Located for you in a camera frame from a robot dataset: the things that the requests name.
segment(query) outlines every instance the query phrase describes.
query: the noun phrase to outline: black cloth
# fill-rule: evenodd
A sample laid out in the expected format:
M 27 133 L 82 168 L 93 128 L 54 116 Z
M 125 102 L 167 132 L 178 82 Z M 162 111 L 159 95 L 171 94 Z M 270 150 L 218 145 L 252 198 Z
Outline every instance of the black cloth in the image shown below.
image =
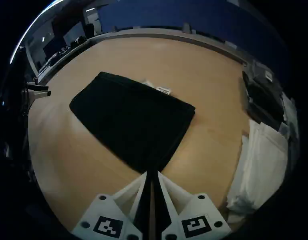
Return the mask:
M 73 98 L 70 109 L 103 145 L 140 173 L 166 166 L 195 114 L 190 104 L 105 72 Z

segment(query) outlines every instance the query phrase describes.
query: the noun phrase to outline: small white object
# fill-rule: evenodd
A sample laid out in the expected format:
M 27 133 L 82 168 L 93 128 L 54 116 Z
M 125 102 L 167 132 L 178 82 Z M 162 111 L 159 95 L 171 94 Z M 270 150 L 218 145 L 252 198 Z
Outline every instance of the small white object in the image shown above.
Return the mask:
M 232 42 L 229 42 L 229 41 L 225 41 L 225 44 L 230 46 L 231 48 L 234 48 L 235 50 L 237 49 L 237 45 L 235 45 L 234 43 Z
M 95 8 L 90 8 L 90 9 L 87 9 L 86 12 L 89 12 L 91 10 L 94 10 Z
M 273 75 L 272 75 L 269 71 L 267 71 L 267 70 L 265 70 L 265 77 L 266 77 L 270 82 L 273 82 Z
M 154 85 L 149 80 L 144 79 L 141 83 L 151 88 L 154 88 Z
M 156 90 L 159 90 L 160 92 L 163 92 L 167 95 L 171 94 L 171 90 L 169 88 L 164 88 L 164 87 L 157 87 Z

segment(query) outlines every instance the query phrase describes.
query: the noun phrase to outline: wall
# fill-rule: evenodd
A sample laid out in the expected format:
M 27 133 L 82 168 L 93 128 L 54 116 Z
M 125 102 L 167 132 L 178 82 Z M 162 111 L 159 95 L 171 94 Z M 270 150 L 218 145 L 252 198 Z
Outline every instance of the wall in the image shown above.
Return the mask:
M 98 9 L 99 9 L 101 6 L 104 6 L 104 5 L 107 5 L 107 4 L 111 4 L 111 3 L 114 3 L 114 2 L 117 2 L 117 0 L 96 0 L 96 1 L 93 1 L 91 4 L 89 4 L 87 7 L 85 7 L 85 8 L 83 9 L 85 24 L 88 24 L 88 23 L 89 23 L 89 22 L 88 22 L 88 18 L 87 18 L 88 15 L 91 15 L 91 14 L 93 14 L 93 13 L 95 13 L 95 12 L 98 12 Z
M 41 65 L 44 65 L 45 63 L 46 55 L 43 50 L 43 47 L 45 47 L 54 38 L 54 32 L 52 30 L 51 22 L 52 19 L 46 21 L 40 28 L 38 28 L 33 33 L 32 37 L 30 38 L 30 43 L 28 44 L 29 52 L 35 65 L 38 61 L 41 63 Z

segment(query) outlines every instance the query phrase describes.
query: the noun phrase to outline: screw hole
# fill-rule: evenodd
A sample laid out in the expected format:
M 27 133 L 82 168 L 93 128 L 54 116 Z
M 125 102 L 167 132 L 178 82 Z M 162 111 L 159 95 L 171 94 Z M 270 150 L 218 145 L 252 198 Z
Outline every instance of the screw hole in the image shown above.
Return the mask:
M 223 226 L 223 223 L 221 221 L 217 221 L 216 223 L 214 223 L 214 226 L 220 228 L 221 226 Z
M 129 234 L 127 236 L 127 240 L 138 240 L 138 236 L 134 235 L 134 234 Z
M 167 234 L 165 236 L 165 239 L 166 240 L 176 240 L 177 239 L 177 236 L 175 234 Z
M 83 228 L 89 228 L 91 225 L 88 222 L 81 222 Z

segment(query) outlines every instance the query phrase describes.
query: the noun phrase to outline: wooden table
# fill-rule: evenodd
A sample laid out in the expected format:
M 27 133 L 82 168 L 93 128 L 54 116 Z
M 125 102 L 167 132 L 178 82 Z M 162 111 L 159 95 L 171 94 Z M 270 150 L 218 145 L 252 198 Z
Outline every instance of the wooden table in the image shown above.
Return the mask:
M 140 174 L 92 136 L 69 109 L 100 71 L 155 86 L 196 107 L 196 114 L 163 174 L 190 193 L 226 202 L 248 116 L 241 101 L 241 65 L 212 50 L 161 38 L 102 41 L 62 68 L 47 84 L 51 96 L 29 111 L 29 143 L 39 186 L 72 230 L 98 193 L 113 194 Z

